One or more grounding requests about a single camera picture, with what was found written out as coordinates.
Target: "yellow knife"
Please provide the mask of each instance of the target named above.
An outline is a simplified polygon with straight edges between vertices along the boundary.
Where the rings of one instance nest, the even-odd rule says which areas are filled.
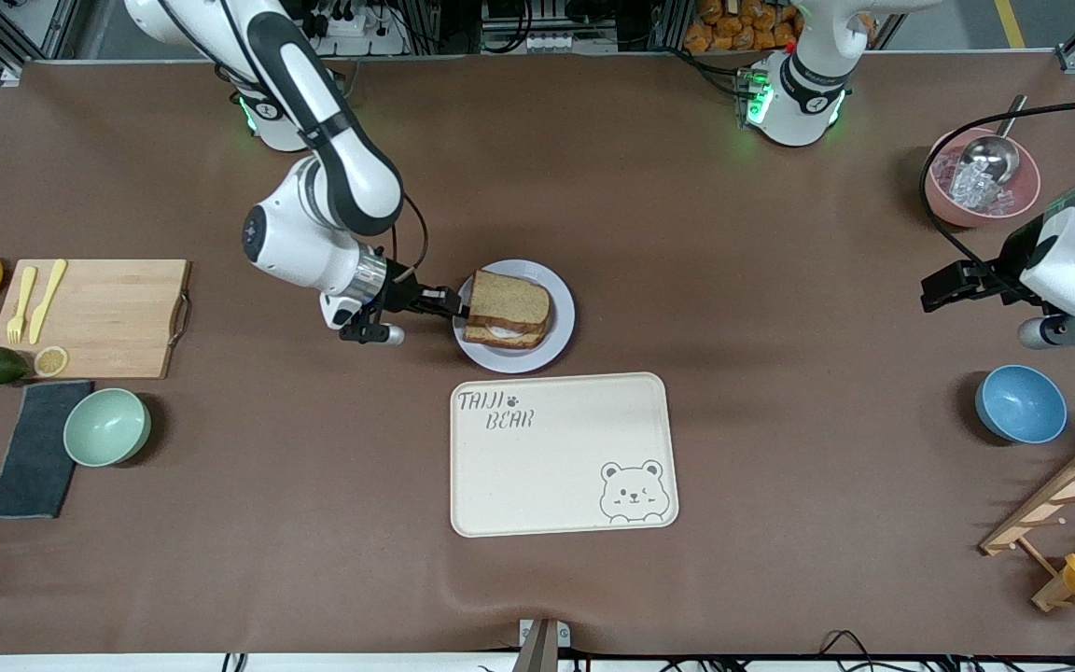
[[[60,284],[60,277],[64,277],[64,269],[69,268],[69,262],[64,259],[56,259],[53,264],[53,275],[47,277],[47,287],[44,289],[44,300],[32,311],[29,320],[30,328],[27,330],[27,342],[34,345],[39,341],[39,328],[44,325],[44,315],[47,315],[47,306],[53,305],[53,295],[56,294],[56,286]]]

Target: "fork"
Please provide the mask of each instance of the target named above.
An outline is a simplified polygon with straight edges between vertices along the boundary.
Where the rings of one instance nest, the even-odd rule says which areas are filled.
[[[31,301],[31,288],[35,286],[35,267],[23,269],[23,282],[18,284],[18,304],[16,315],[8,323],[8,342],[18,343],[23,340],[23,315],[26,315],[27,303]]]

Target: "pink bowl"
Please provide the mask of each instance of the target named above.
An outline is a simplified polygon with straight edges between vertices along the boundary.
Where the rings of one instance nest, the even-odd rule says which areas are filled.
[[[1031,205],[1036,203],[1041,187],[1040,167],[1031,158],[1031,154],[1028,153],[1027,147],[1019,145],[1019,142],[1010,137],[1007,137],[1007,139],[1015,142],[1015,147],[1019,148],[1019,170],[1016,170],[1015,175],[1006,183],[1006,186],[998,197],[998,201],[991,204],[989,212],[978,213],[976,210],[961,208],[959,203],[956,203],[948,196],[947,188],[951,184],[952,172],[957,170],[960,151],[964,149],[969,142],[981,135],[993,135],[993,133],[994,131],[986,128],[972,128],[969,131],[961,132],[959,138],[948,142],[944,146],[944,149],[940,149],[940,156],[934,161],[931,161],[931,170],[927,173],[927,181],[923,183],[924,191],[927,192],[927,200],[931,203],[931,212],[937,214],[944,221],[972,229],[973,227],[1006,221],[1008,218],[1020,216],[1022,213],[1028,212]],[[947,133],[940,138],[940,140],[944,140],[944,138],[947,138]]]

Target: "white plate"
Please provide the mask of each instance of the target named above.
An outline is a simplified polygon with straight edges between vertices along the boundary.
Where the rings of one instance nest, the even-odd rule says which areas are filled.
[[[460,317],[454,318],[450,323],[456,331],[456,340],[459,341],[459,347],[467,353],[467,357],[472,358],[472,361],[483,366],[484,369],[497,373],[528,373],[555,361],[559,353],[567,348],[567,343],[571,341],[571,332],[575,331],[575,299],[571,298],[571,289],[568,288],[567,282],[562,282],[562,277],[559,277],[558,273],[541,263],[529,262],[525,259],[500,260],[485,266],[484,271],[521,277],[544,286],[549,292],[549,324],[546,327],[545,339],[542,339],[536,348],[513,351],[464,341],[463,331],[467,328],[467,320]],[[471,284],[474,277],[474,275],[470,276],[459,289],[459,298],[462,299],[464,305],[471,302]],[[513,334],[506,329],[493,328],[491,331],[499,337]]]
[[[450,525],[461,535],[632,530],[677,515],[657,375],[492,380],[450,395]]]

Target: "brown tabletop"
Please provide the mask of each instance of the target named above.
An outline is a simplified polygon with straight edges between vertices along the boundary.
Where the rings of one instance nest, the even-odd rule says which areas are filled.
[[[195,311],[168,378],[124,383],[157,421],[141,464],[77,469],[56,520],[0,520],[0,654],[478,649],[534,615],[614,654],[807,654],[832,628],[891,654],[1075,654],[1075,609],[1028,601],[1040,567],[974,548],[1075,454],[1075,349],[1021,348],[1031,309],[923,315],[918,282],[956,254],[914,196],[940,133],[1016,92],[1075,101],[1075,76],[1048,54],[875,54],[854,86],[788,149],[669,57],[364,66],[356,112],[430,225],[422,281],[540,260],[578,309],[543,374],[669,390],[674,525],[464,540],[448,395],[493,374],[435,318],[397,319],[399,348],[340,342],[315,294],[247,263],[244,213],[298,157],[247,137],[209,66],[29,66],[0,92],[0,256],[188,258]],[[1075,186],[1075,112],[1015,137],[1041,205]],[[1009,229],[962,238],[993,256]],[[1050,445],[973,417],[1009,362],[1070,400]],[[0,460],[18,397],[0,387]],[[1075,549],[1066,516],[1032,533],[1045,553]]]

